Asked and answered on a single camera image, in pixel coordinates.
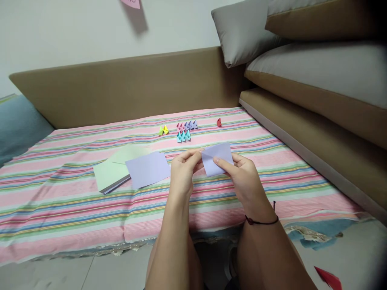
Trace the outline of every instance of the black bracelet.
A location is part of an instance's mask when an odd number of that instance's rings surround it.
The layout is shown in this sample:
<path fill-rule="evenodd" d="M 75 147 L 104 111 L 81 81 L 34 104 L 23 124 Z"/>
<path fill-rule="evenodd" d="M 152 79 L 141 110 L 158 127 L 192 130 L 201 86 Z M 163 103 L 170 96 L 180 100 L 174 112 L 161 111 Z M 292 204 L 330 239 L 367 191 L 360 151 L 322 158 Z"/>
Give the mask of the black bracelet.
<path fill-rule="evenodd" d="M 261 223 L 261 222 L 256 222 L 256 221 L 252 220 L 251 218 L 247 217 L 247 215 L 245 215 L 246 220 L 249 223 L 249 225 L 253 225 L 253 224 L 266 224 L 266 225 L 275 224 L 279 220 L 278 216 L 277 215 L 275 215 L 275 216 L 277 217 L 277 219 L 274 222 L 271 222 L 271 223 Z"/>

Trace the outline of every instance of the pink striped cloth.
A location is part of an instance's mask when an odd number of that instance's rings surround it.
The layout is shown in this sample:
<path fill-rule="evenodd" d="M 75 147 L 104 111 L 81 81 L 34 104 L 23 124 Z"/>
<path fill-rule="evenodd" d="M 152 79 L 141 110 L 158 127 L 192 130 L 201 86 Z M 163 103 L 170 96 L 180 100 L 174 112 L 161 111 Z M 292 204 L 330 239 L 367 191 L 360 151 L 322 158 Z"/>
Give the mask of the pink striped cloth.
<path fill-rule="evenodd" d="M 216 120 L 222 119 L 222 126 Z M 177 143 L 178 122 L 197 120 L 191 141 Z M 160 126 L 170 133 L 159 136 Z M 370 216 L 260 126 L 243 108 L 198 110 L 56 130 L 0 169 L 0 264 L 43 255 L 128 244 L 157 236 L 169 178 L 133 190 L 129 180 L 103 196 L 93 166 L 126 144 L 146 145 L 171 160 L 188 148 L 229 142 L 254 161 L 286 227 L 294 222 Z M 225 175 L 194 177 L 189 224 L 213 232 L 241 224 L 244 212 Z"/>

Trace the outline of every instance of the blue cushion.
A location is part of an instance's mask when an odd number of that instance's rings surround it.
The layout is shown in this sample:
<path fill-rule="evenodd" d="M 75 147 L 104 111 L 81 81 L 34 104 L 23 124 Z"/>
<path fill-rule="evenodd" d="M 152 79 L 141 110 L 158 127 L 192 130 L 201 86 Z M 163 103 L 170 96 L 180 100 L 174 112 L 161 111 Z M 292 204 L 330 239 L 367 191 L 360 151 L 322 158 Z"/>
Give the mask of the blue cushion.
<path fill-rule="evenodd" d="M 25 153 L 54 128 L 23 95 L 0 99 L 0 167 Z"/>

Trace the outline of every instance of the fabric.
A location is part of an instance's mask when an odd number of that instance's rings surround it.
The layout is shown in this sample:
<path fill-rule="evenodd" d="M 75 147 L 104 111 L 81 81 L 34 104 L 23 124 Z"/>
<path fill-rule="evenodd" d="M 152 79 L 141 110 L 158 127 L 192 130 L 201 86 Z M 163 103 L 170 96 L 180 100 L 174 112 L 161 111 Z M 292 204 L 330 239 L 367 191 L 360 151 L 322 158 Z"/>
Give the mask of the fabric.
<path fill-rule="evenodd" d="M 288 42 L 265 30 L 268 3 L 246 0 L 211 11 L 228 68 Z"/>
<path fill-rule="evenodd" d="M 23 95 L 0 99 L 0 167 L 53 130 Z"/>
<path fill-rule="evenodd" d="M 358 40 L 374 37 L 366 0 L 273 0 L 265 29 L 293 40 Z"/>
<path fill-rule="evenodd" d="M 222 127 L 216 120 L 222 118 Z M 191 141 L 176 142 L 176 129 L 158 128 L 197 120 Z M 0 169 L 0 265 L 66 251 L 135 243 L 158 235 L 169 179 L 140 190 L 129 180 L 105 196 L 93 166 L 126 144 L 147 145 L 168 163 L 188 148 L 229 142 L 232 152 L 253 160 L 269 201 L 286 227 L 294 222 L 370 216 L 340 193 L 296 153 L 261 127 L 243 108 L 198 110 L 56 130 Z M 193 177 L 189 224 L 213 232 L 245 221 L 226 175 Z"/>
<path fill-rule="evenodd" d="M 240 103 L 344 194 L 387 224 L 387 151 L 261 88 Z"/>
<path fill-rule="evenodd" d="M 256 58 L 245 76 L 387 149 L 386 52 L 373 42 L 294 43 Z"/>
<path fill-rule="evenodd" d="M 250 82 L 220 47 L 45 68 L 10 75 L 55 129 L 238 106 Z"/>

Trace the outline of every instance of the hand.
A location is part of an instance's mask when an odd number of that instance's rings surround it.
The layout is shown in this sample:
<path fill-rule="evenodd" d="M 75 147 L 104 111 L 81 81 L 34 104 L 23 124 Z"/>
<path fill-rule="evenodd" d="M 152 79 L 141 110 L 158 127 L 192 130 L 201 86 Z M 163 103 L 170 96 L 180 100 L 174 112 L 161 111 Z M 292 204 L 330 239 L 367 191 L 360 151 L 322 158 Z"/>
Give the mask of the hand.
<path fill-rule="evenodd" d="M 266 197 L 259 174 L 250 159 L 232 153 L 234 165 L 227 161 L 214 157 L 214 162 L 217 166 L 224 169 L 229 177 L 231 177 L 237 198 L 242 203 L 246 215 L 254 219 L 259 218 L 262 222 L 268 217 L 273 217 L 274 211 Z"/>
<path fill-rule="evenodd" d="M 171 186 L 169 196 L 188 200 L 194 190 L 192 175 L 203 168 L 202 151 L 204 149 L 190 149 L 172 160 Z"/>

